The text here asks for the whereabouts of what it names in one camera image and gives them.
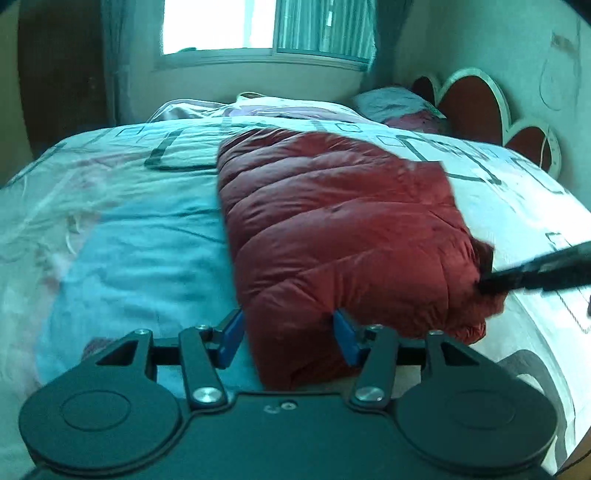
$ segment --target sheer curtain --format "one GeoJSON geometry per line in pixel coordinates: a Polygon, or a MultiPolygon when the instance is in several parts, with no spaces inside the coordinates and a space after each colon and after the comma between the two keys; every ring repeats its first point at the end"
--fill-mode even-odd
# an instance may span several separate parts
{"type": "Polygon", "coordinates": [[[375,55],[363,79],[362,92],[392,85],[396,44],[413,5],[413,0],[366,1],[373,15],[375,55]]]}
{"type": "Polygon", "coordinates": [[[137,0],[101,0],[104,68],[109,120],[114,125],[135,123],[129,99],[129,64],[137,0]]]}
{"type": "Polygon", "coordinates": [[[374,35],[366,0],[281,0],[278,51],[371,58],[374,35]]]}

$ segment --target red down jacket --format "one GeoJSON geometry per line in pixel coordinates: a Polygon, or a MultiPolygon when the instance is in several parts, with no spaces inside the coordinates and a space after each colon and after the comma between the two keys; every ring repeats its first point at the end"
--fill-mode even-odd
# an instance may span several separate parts
{"type": "Polygon", "coordinates": [[[267,388],[351,375],[332,312],[403,336],[485,334],[492,248],[470,235],[438,162],[325,132],[256,129],[217,159],[238,301],[267,388]]]}

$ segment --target metal screw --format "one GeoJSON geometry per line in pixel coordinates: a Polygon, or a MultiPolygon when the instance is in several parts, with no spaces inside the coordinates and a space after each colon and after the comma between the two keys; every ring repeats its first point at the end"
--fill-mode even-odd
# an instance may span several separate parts
{"type": "Polygon", "coordinates": [[[222,392],[215,387],[201,387],[193,392],[193,399],[199,403],[217,403],[222,399],[222,392]]]}
{"type": "Polygon", "coordinates": [[[355,392],[355,397],[359,401],[381,401],[384,399],[385,393],[378,387],[363,387],[355,392]]]}
{"type": "Polygon", "coordinates": [[[281,410],[279,407],[274,407],[272,405],[265,405],[265,408],[263,408],[263,411],[265,413],[270,413],[271,415],[276,415],[278,414],[281,410]]]}
{"type": "Polygon", "coordinates": [[[295,410],[297,408],[297,403],[292,401],[285,401],[281,404],[281,408],[283,408],[283,410],[295,410]]]}

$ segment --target round black disc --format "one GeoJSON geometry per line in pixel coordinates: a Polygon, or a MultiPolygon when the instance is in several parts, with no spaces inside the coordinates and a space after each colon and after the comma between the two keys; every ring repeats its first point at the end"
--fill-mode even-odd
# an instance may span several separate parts
{"type": "Polygon", "coordinates": [[[172,436],[180,422],[175,397],[116,369],[89,382],[64,376],[25,402],[20,430],[32,455],[60,469],[101,471],[133,463],[172,436]]]}
{"type": "Polygon", "coordinates": [[[410,389],[396,407],[404,436],[449,470],[482,475],[542,460],[557,425],[537,390],[487,369],[449,368],[410,389]]]}

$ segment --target white duvet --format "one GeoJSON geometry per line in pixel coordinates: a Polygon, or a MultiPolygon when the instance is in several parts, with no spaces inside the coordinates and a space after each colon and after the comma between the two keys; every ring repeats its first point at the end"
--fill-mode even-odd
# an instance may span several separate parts
{"type": "MultiPolygon", "coordinates": [[[[221,140],[254,127],[324,130],[412,160],[442,161],[472,233],[495,245],[497,269],[591,239],[591,213],[570,193],[519,154],[491,145],[367,123],[258,116],[66,139],[0,190],[0,416],[8,422],[0,472],[10,464],[20,475],[31,465],[14,405],[76,365],[93,341],[140,326],[176,335],[217,323],[235,306],[215,160],[221,140]]],[[[560,421],[545,462],[551,471],[591,426],[590,294],[512,293],[474,346],[554,403],[560,421]]],[[[397,388],[412,384],[415,373],[402,372],[397,388]]],[[[222,380],[260,388],[246,345],[222,380]]],[[[159,381],[182,395],[175,369],[159,371],[159,381]]]]}

